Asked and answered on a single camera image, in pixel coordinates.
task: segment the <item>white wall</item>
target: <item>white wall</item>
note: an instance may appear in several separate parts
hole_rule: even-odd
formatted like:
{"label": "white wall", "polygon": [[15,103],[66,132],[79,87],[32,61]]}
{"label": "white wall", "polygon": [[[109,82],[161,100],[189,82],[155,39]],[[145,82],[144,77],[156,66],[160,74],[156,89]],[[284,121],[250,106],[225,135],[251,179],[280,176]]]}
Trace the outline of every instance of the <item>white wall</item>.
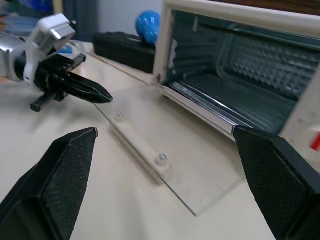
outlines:
{"label": "white wall", "polygon": [[98,31],[137,35],[137,16],[152,10],[161,14],[162,0],[98,0]]}

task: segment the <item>toaster oven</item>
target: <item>toaster oven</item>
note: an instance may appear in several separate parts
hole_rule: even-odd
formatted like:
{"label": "toaster oven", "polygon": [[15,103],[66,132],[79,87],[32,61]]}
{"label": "toaster oven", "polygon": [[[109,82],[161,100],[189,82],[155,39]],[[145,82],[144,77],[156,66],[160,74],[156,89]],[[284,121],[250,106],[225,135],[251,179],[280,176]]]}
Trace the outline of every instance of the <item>toaster oven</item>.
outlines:
{"label": "toaster oven", "polygon": [[320,171],[319,62],[320,16],[164,0],[152,84],[97,107],[199,216],[244,186],[235,126],[284,137]]}
{"label": "toaster oven", "polygon": [[229,138],[234,126],[252,127],[319,161],[319,23],[316,15],[164,1],[155,79],[166,96]]}

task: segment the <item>screw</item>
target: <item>screw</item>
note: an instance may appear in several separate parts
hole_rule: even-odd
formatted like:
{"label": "screw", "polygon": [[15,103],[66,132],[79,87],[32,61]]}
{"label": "screw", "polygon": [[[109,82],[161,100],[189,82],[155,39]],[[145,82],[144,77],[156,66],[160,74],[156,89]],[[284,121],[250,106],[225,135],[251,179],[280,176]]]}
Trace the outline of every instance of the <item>screw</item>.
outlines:
{"label": "screw", "polygon": [[161,161],[167,161],[167,156],[164,155],[164,154],[160,154],[160,155],[159,155],[159,160],[161,160]]}
{"label": "screw", "polygon": [[115,121],[121,123],[125,120],[125,115],[122,112],[118,112],[115,116]]}
{"label": "screw", "polygon": [[47,92],[43,94],[41,97],[39,97],[36,101],[32,102],[30,104],[30,108],[32,111],[35,111],[38,113],[41,111],[41,107],[44,107],[48,102],[50,102],[55,97],[56,97],[55,92],[52,92],[52,91]]}
{"label": "screw", "polygon": [[167,164],[168,158],[165,154],[160,154],[157,159],[155,160],[155,163],[158,166],[164,166]]}

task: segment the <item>robotic arm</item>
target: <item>robotic arm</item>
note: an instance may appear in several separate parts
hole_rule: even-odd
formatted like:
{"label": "robotic arm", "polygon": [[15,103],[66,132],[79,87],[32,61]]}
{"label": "robotic arm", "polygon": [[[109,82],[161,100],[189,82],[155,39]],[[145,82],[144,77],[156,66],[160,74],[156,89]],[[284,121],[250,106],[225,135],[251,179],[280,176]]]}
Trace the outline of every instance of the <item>robotic arm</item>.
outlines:
{"label": "robotic arm", "polygon": [[35,112],[52,99],[60,102],[68,94],[94,104],[113,100],[100,84],[71,72],[86,61],[85,55],[69,59],[56,53],[76,34],[75,28],[76,23],[60,13],[39,20],[26,42],[0,33],[0,74],[44,93],[30,104]]}

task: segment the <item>clear glass panel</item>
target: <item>clear glass panel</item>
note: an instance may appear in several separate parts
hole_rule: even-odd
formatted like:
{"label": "clear glass panel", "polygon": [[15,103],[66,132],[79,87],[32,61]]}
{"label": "clear glass panel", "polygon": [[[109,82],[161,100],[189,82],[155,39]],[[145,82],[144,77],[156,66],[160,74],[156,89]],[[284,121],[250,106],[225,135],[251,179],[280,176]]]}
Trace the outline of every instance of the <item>clear glass panel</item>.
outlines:
{"label": "clear glass panel", "polygon": [[320,62],[320,40],[176,11],[166,86],[237,125],[279,134]]}
{"label": "clear glass panel", "polygon": [[[244,181],[236,144],[157,88],[121,91],[113,98],[112,104],[98,109],[142,164],[194,215]],[[166,164],[157,159],[161,154]]]}

